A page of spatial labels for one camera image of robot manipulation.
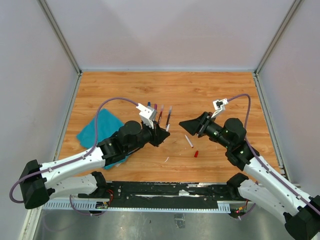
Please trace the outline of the pink transparent gel pen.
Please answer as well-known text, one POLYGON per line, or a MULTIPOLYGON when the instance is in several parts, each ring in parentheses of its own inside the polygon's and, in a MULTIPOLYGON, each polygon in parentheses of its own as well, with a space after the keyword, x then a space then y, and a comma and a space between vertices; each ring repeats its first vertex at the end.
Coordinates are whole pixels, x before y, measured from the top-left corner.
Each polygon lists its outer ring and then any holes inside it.
POLYGON ((159 116, 158 116, 158 120, 157 120, 157 123, 158 123, 158 124, 160 124, 160 122, 161 122, 162 114, 163 114, 163 111, 161 112, 161 110, 160 110, 159 116))

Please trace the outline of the blue gel pen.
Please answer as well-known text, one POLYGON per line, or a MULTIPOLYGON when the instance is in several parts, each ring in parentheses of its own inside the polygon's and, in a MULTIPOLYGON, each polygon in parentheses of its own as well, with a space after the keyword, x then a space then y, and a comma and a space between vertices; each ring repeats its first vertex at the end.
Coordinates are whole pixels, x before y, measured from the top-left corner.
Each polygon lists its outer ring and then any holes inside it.
POLYGON ((172 113, 169 113, 169 111, 168 111, 167 120, 166 120, 166 126, 170 123, 171 114, 172 113))

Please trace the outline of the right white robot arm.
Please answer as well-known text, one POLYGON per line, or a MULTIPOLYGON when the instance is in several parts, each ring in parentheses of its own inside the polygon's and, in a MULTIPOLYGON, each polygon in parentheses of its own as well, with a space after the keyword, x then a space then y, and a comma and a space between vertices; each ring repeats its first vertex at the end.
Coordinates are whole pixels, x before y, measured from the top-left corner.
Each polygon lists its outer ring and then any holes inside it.
POLYGON ((228 161, 242 172, 229 180, 227 196, 248 199, 277 217, 295 240, 312 240, 320 232, 320 197, 304 192, 273 167, 247 141, 247 131, 238 118, 218 125, 208 112, 179 125, 192 136, 226 148, 228 161))

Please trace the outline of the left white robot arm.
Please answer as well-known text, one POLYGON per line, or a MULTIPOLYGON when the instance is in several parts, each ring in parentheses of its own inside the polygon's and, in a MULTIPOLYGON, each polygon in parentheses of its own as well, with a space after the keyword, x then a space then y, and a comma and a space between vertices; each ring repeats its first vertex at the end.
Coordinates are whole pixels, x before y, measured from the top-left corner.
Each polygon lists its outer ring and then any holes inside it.
POLYGON ((24 207, 35 209, 64 193, 74 195, 76 189, 80 194, 93 194, 101 198, 107 193, 107 185, 101 175, 90 174, 88 182, 76 175, 117 164, 146 144, 158 147, 169 136, 170 133, 157 122, 149 127, 131 120, 94 148, 49 163, 40 164, 36 159, 31 160, 19 178, 24 207))

